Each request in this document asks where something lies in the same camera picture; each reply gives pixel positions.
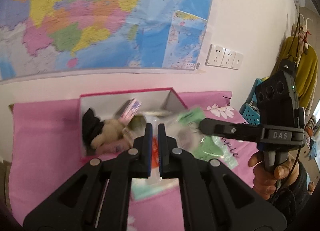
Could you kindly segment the person's right hand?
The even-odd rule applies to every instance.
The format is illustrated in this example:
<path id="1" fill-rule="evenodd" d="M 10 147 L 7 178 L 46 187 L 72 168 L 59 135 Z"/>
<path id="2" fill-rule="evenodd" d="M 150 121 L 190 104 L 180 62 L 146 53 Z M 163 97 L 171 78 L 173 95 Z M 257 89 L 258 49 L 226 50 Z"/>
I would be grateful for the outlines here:
<path id="1" fill-rule="evenodd" d="M 277 180 L 286 179 L 284 187 L 293 184 L 299 175 L 299 165 L 293 166 L 294 162 L 295 158 L 289 153 L 287 160 L 270 173 L 264 168 L 263 153 L 258 151 L 253 154 L 248 161 L 248 166 L 253 167 L 253 190 L 264 200 L 268 200 L 276 191 Z"/>

